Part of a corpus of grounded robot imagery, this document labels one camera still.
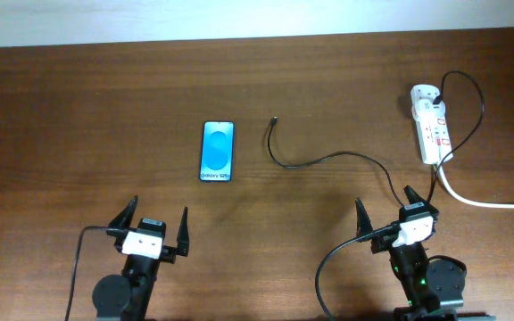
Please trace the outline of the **blue screen Samsung smartphone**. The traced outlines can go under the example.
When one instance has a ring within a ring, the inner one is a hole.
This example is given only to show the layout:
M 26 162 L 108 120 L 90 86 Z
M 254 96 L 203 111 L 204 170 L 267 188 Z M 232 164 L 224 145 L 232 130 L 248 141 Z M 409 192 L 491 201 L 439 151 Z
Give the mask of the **blue screen Samsung smartphone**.
M 199 178 L 204 182 L 228 182 L 232 176 L 235 125 L 231 121 L 206 121 Z

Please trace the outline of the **white USB charger plug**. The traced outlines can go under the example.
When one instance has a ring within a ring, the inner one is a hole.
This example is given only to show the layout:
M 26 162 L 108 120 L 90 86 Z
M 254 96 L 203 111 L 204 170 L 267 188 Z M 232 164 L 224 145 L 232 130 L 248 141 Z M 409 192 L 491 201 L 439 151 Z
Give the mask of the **white USB charger plug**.
M 443 118 L 445 115 L 444 102 L 434 103 L 429 99 L 422 99 L 412 104 L 412 116 L 416 121 L 427 118 Z

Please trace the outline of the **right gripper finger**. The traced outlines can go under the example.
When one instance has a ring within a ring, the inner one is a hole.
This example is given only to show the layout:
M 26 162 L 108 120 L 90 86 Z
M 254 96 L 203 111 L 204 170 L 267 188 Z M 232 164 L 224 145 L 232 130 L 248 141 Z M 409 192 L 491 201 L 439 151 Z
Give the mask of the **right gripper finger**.
M 360 198 L 355 199 L 355 207 L 357 215 L 356 239 L 359 243 L 366 242 L 372 236 L 374 229 Z
M 403 188 L 403 191 L 405 192 L 409 203 L 408 205 L 406 205 L 406 208 L 416 208 L 421 207 L 423 205 L 422 197 L 419 196 L 411 186 L 406 185 Z

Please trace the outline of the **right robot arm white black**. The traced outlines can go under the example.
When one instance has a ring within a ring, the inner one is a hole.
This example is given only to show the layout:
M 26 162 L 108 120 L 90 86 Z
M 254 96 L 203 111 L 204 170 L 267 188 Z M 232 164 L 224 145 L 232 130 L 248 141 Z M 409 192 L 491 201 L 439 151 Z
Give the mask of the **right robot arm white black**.
M 429 257 L 423 242 L 435 234 L 439 210 L 404 187 L 409 203 L 399 209 L 399 218 L 375 229 L 361 200 L 355 201 L 356 236 L 360 243 L 369 241 L 374 254 L 388 252 L 394 276 L 400 281 L 409 302 L 394 311 L 397 320 L 455 320 L 456 309 L 463 306 L 466 265 L 454 258 Z

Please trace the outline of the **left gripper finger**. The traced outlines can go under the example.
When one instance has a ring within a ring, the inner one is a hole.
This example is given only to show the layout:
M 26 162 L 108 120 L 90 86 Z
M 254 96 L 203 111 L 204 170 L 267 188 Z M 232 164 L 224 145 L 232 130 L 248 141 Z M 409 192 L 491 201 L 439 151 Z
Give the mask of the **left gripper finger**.
M 177 255 L 187 257 L 189 253 L 188 207 L 184 208 L 177 235 Z
M 138 196 L 135 195 L 128 205 L 108 224 L 107 230 L 126 231 L 130 228 L 130 224 L 137 208 Z

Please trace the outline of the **white power strip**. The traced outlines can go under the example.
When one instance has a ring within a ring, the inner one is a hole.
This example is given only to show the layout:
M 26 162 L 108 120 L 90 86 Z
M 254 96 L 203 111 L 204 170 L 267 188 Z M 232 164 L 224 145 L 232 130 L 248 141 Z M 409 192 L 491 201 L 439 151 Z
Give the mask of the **white power strip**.
M 435 103 L 438 95 L 440 95 L 439 89 L 431 85 L 416 85 L 410 91 L 412 103 L 422 99 L 429 99 Z M 453 157 L 451 154 L 452 141 L 449 137 L 445 115 L 443 118 L 415 120 L 415 125 L 424 164 L 438 165 L 441 161 L 447 162 Z

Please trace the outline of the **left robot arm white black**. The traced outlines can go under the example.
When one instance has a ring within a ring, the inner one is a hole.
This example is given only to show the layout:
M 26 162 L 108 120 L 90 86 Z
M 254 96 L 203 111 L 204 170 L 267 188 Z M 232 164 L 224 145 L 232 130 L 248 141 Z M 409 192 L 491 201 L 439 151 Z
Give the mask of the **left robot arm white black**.
M 160 265 L 173 264 L 178 256 L 189 253 L 188 209 L 180 220 L 177 244 L 169 246 L 164 222 L 141 218 L 136 227 L 130 225 L 136 208 L 137 197 L 133 197 L 106 227 L 126 261 L 118 275 L 103 277 L 93 290 L 97 321 L 144 320 Z

